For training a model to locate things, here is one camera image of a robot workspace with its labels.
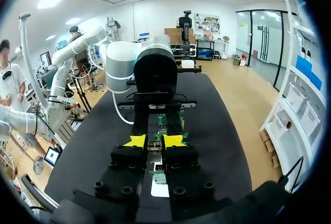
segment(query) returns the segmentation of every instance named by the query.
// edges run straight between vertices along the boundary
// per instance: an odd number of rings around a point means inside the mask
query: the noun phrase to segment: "white shirt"
[[[11,76],[6,80],[2,79],[2,76],[11,70]],[[10,109],[26,112],[30,108],[30,103],[23,97],[23,101],[19,102],[18,95],[20,93],[20,86],[26,81],[23,72],[18,64],[9,63],[6,68],[0,69],[0,100],[6,99],[8,94],[11,97]]]

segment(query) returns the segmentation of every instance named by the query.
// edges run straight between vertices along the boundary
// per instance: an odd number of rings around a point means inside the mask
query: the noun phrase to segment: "ceiling light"
[[[40,0],[38,9],[53,8],[62,0]]]
[[[51,40],[51,39],[53,39],[55,36],[56,36],[56,35],[52,35],[52,36],[48,37],[48,38],[46,39],[46,41],[47,41],[47,40]]]
[[[69,21],[66,22],[66,25],[74,25],[76,23],[78,23],[81,20],[81,18],[73,18]]]

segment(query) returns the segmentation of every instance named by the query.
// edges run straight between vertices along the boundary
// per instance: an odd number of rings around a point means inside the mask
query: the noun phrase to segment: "circuit board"
[[[184,114],[184,109],[182,109],[179,112],[180,122],[181,122],[182,128],[184,130],[183,114]],[[149,152],[153,152],[154,150],[160,151],[161,148],[158,149],[158,147],[159,147],[158,144],[161,144],[162,136],[167,134],[167,116],[165,114],[158,114],[157,117],[158,117],[159,131],[158,131],[158,133],[154,134],[154,141],[150,142],[150,144],[148,145]],[[187,137],[188,137],[188,133],[184,133],[182,143],[185,145],[186,145]],[[167,184],[167,180],[165,177],[166,175],[164,174],[162,165],[156,165],[155,171],[150,171],[149,174],[153,178],[153,180],[156,184]]]

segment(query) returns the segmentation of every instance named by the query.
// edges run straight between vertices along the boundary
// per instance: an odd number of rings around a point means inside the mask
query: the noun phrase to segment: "yellow tape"
[[[141,136],[130,136],[131,141],[129,143],[124,144],[123,146],[134,146],[144,147],[146,135]]]
[[[165,149],[167,147],[171,147],[173,145],[175,146],[186,146],[182,144],[183,142],[183,135],[173,135],[173,136],[168,136],[168,135],[163,135],[164,137],[164,144],[165,144]]]

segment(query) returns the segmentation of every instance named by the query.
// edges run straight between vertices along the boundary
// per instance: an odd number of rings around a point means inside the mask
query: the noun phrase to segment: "black mat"
[[[117,101],[134,92],[116,95]],[[238,134],[218,92],[204,74],[178,75],[177,93],[198,104],[185,110],[185,128],[188,143],[199,151],[199,164],[215,185],[217,199],[230,197],[236,201],[252,191],[247,160]],[[133,121],[133,111],[123,111]],[[149,131],[157,130],[157,117],[149,118]],[[79,189],[93,195],[94,183],[110,162],[110,152],[116,144],[128,142],[131,126],[117,116],[112,95],[107,92],[92,109],[73,135],[56,163],[45,192],[60,203],[70,198],[72,190]],[[171,221],[167,198],[151,196],[152,179],[148,170],[144,177],[137,221]]]

